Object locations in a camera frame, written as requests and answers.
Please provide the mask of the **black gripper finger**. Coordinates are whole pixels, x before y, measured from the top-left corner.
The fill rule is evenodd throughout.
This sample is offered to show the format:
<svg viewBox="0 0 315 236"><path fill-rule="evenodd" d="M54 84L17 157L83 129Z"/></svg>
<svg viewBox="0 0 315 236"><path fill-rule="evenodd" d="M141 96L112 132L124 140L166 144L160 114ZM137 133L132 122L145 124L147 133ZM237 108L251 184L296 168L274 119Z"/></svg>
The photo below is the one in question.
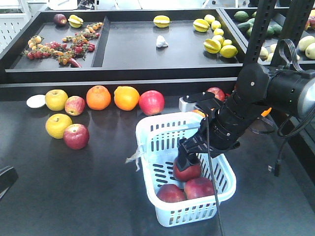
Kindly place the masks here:
<svg viewBox="0 0 315 236"><path fill-rule="evenodd" d="M13 166L6 166L0 170L0 198L7 193L18 179L18 174Z"/></svg>

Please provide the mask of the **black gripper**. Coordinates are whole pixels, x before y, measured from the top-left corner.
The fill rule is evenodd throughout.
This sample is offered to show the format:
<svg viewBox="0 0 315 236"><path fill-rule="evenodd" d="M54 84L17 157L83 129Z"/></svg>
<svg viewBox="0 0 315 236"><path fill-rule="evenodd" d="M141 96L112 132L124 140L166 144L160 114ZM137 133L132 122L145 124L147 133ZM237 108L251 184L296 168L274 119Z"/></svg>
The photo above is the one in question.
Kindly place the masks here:
<svg viewBox="0 0 315 236"><path fill-rule="evenodd" d="M213 110L211 115L201 120L194 135L179 140L177 166L183 171L196 164L199 161L197 153L209 153L215 158L239 147L237 136L225 129L219 120L218 110Z"/></svg>

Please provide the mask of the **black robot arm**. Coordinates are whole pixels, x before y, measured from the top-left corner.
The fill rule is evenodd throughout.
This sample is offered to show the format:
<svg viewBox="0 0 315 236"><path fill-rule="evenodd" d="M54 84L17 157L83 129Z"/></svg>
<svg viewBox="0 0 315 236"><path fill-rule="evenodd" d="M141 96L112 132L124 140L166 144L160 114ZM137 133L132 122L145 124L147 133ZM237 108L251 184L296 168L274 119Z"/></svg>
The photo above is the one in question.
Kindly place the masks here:
<svg viewBox="0 0 315 236"><path fill-rule="evenodd" d="M183 97L185 108L200 109L205 118L198 131L178 142L176 168L184 171L197 164L197 154L217 157L239 146L238 139L268 108L280 110L308 124L315 114L315 72L303 70L290 39L278 42L284 65L250 63L239 73L236 89L221 102L211 92Z"/></svg>

